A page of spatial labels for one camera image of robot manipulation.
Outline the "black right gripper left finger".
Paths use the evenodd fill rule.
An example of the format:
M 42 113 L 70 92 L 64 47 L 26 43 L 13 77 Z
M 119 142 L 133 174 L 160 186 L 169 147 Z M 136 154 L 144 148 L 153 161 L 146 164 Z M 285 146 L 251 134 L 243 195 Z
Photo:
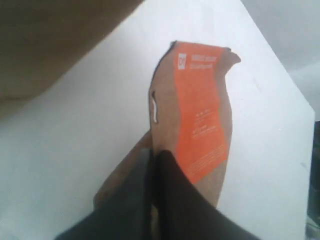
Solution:
M 59 234 L 58 240 L 152 239 L 153 152 L 142 149 L 129 175 L 102 206 Z

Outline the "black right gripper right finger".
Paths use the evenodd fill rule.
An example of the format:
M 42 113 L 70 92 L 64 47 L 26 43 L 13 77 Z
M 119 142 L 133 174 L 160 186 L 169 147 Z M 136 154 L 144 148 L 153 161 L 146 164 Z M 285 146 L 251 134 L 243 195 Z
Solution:
M 256 240 L 212 206 L 191 184 L 174 155 L 155 157 L 153 199 L 162 240 Z

